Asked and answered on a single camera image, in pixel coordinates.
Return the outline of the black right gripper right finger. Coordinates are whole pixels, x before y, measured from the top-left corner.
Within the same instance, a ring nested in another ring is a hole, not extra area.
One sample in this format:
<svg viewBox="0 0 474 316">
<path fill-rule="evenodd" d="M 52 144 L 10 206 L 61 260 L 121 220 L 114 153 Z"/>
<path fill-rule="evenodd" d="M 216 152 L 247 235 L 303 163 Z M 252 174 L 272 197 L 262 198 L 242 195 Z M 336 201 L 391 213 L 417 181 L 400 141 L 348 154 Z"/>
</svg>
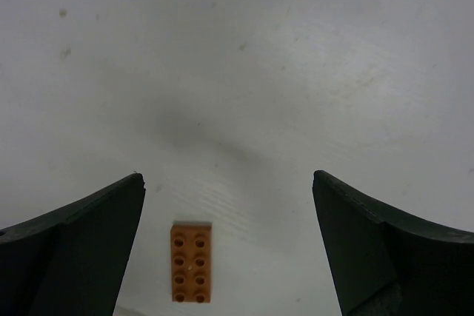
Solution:
<svg viewBox="0 0 474 316">
<path fill-rule="evenodd" d="M 343 315 L 472 315 L 473 234 L 318 170 L 313 199 Z"/>
</svg>

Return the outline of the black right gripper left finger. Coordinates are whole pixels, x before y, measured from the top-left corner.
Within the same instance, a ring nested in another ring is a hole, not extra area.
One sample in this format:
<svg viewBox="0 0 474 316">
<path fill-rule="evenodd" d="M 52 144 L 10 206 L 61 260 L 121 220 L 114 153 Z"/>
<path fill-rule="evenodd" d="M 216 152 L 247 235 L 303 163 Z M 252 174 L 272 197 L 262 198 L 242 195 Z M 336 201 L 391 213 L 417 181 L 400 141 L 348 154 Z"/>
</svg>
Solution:
<svg viewBox="0 0 474 316">
<path fill-rule="evenodd" d="M 1 230 L 2 315 L 112 315 L 144 205 L 142 174 Z"/>
</svg>

